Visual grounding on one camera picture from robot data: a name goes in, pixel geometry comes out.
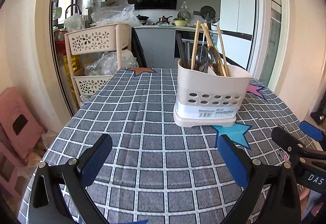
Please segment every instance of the gray plaid tablecloth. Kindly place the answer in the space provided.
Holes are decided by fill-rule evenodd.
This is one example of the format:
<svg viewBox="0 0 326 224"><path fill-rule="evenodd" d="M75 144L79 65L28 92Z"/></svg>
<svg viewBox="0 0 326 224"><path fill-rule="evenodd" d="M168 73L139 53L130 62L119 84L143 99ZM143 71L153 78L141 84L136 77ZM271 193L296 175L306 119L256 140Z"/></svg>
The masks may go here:
<svg viewBox="0 0 326 224"><path fill-rule="evenodd" d="M65 126L46 152L50 165L79 157L102 133L113 139L113 149L87 192L110 223L149 220L149 224L220 223L239 198L234 182L215 147L211 126L178 127L173 120L177 70L160 70L134 77L120 70ZM245 134L250 157L280 165L279 147L272 128L282 124L307 146L312 140L298 128L291 110L269 89L260 91L267 100L246 94L237 122L251 125ZM19 219L28 218L33 179L26 190ZM268 186L250 216L257 217ZM62 192L77 220L66 187Z"/></svg>

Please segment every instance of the faucet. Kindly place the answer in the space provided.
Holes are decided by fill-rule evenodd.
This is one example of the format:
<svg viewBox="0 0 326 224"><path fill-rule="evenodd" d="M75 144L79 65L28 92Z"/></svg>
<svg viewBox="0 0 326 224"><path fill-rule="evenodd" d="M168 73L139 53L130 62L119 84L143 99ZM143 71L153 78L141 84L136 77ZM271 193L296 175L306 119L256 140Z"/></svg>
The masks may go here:
<svg viewBox="0 0 326 224"><path fill-rule="evenodd" d="M71 5L69 5L69 6L67 7L67 9L66 9L66 14L65 14L65 18L67 18L67 13L68 13L68 9L69 9L69 7L72 7L72 6L77 7L77 8L78 8L78 13L79 13L80 15L82 14L82 12L81 12L81 10L80 10L78 4L73 3L73 4L71 4Z"/></svg>

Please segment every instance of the pink stool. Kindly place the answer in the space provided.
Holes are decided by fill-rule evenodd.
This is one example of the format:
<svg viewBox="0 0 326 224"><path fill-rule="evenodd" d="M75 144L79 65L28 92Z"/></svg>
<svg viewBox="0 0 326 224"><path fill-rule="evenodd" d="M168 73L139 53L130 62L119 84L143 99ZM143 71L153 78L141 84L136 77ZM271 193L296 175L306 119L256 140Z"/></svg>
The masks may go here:
<svg viewBox="0 0 326 224"><path fill-rule="evenodd" d="M18 169L26 165L29 154L45 131L15 87L7 88L0 94L0 124L3 128L0 127L0 153L3 154L0 157L0 167L7 160L13 166L10 175L0 174L0 183L19 201L22 195L16 190Z"/></svg>

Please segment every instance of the yellow bowl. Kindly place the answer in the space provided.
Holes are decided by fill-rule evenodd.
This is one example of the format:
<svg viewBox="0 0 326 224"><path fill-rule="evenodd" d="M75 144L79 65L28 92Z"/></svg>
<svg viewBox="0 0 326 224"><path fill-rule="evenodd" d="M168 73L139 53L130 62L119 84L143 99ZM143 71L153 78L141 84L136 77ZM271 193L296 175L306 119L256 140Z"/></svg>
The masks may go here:
<svg viewBox="0 0 326 224"><path fill-rule="evenodd" d="M173 20L177 27L185 27L188 21L185 20Z"/></svg>

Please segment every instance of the orange star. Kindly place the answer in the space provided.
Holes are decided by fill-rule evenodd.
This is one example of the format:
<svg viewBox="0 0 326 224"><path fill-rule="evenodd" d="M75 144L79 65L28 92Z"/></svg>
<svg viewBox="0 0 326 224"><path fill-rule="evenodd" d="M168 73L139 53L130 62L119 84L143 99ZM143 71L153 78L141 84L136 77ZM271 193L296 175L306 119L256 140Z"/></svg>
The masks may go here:
<svg viewBox="0 0 326 224"><path fill-rule="evenodd" d="M135 73L134 77L136 77L142 73L156 73L156 71L154 71L151 68L129 68L129 69L126 69L126 71L134 72Z"/></svg>

